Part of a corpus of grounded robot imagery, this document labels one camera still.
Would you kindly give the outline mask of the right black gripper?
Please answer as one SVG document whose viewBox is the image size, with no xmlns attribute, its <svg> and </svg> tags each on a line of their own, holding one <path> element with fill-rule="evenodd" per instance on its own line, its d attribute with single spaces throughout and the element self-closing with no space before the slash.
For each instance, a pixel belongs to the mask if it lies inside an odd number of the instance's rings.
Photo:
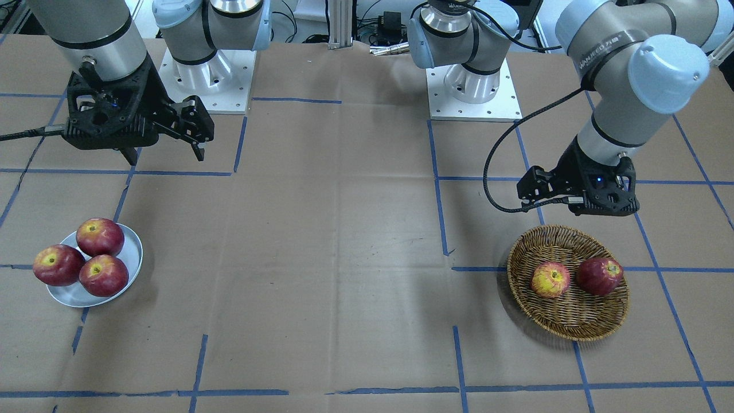
<svg viewBox="0 0 734 413">
<path fill-rule="evenodd" d="M 133 100 L 137 106 L 123 128 L 123 143 L 119 152 L 131 166 L 137 166 L 142 147 L 158 142 L 160 134 L 191 144 L 197 161 L 205 159 L 205 143 L 213 140 L 215 125 L 199 96 L 187 96 L 174 102 L 161 81 L 152 58 L 134 73 L 145 86 Z"/>
</svg>

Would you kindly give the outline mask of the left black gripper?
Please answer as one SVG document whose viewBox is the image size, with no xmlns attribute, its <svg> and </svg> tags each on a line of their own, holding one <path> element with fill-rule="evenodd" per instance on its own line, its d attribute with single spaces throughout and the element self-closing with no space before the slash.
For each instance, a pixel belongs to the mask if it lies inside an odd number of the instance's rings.
<svg viewBox="0 0 734 413">
<path fill-rule="evenodd" d="M 579 154 L 579 139 L 574 138 L 552 170 L 530 167 L 517 183 L 521 208 L 537 208 L 543 200 L 550 201 L 560 196 L 560 202 L 567 204 L 570 210 L 590 210 L 591 203 L 585 195 L 581 178 Z"/>
</svg>

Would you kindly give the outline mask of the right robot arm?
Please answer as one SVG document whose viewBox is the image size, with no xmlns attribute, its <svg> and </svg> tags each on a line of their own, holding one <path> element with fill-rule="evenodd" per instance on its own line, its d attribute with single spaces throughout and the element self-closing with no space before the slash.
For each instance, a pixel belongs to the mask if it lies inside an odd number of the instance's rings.
<svg viewBox="0 0 734 413">
<path fill-rule="evenodd" d="M 120 152 L 136 165 L 138 148 L 160 134 L 188 143 L 202 161 L 214 123 L 202 97 L 228 86 L 235 73 L 225 50 L 264 50 L 270 44 L 268 1 L 155 1 L 155 24 L 186 96 L 174 101 L 123 1 L 28 1 L 72 73 L 68 119 L 30 129 L 24 138 L 61 136 L 82 150 Z"/>
</svg>

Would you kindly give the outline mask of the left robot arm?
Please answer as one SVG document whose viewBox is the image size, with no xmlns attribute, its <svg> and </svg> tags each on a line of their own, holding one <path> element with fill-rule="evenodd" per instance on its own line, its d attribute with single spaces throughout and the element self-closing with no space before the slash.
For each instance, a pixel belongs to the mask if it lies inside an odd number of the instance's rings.
<svg viewBox="0 0 734 413">
<path fill-rule="evenodd" d="M 419 68 L 456 66 L 446 84 L 466 103 L 477 96 L 472 81 L 497 85 L 500 66 L 521 29 L 516 11 L 490 1 L 427 1 L 407 26 Z M 657 133 L 708 77 L 708 55 L 732 32 L 729 1 L 573 1 L 555 26 L 559 48 L 571 58 L 580 87 L 601 100 L 553 170 L 530 167 L 517 183 L 527 212 L 566 204 L 576 215 L 626 216 L 639 210 L 632 156 Z"/>
</svg>

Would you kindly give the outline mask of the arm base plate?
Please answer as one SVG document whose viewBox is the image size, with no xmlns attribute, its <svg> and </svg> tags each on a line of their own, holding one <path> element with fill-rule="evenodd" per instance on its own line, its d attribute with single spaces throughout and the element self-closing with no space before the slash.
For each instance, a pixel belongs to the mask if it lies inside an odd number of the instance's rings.
<svg viewBox="0 0 734 413">
<path fill-rule="evenodd" d="M 255 50 L 218 50 L 209 62 L 184 65 L 166 50 L 158 74 L 173 101 L 199 96 L 210 114 L 246 115 L 256 58 Z"/>
<path fill-rule="evenodd" d="M 425 69 L 432 120 L 512 122 L 524 115 L 507 61 L 490 75 L 462 65 Z"/>
</svg>

